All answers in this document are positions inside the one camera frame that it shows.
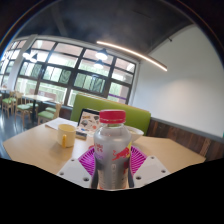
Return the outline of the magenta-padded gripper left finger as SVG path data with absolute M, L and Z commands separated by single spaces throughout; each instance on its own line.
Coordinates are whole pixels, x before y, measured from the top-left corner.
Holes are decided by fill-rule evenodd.
M 57 175 L 83 188 L 96 189 L 98 177 L 95 174 L 94 147 L 90 146 L 78 159 L 69 159 Z

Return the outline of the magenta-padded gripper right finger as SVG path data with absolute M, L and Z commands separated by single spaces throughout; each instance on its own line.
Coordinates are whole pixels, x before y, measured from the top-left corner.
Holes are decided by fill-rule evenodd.
M 156 156 L 147 156 L 137 147 L 131 147 L 130 169 L 128 174 L 130 188 L 143 187 L 169 174 L 168 169 Z

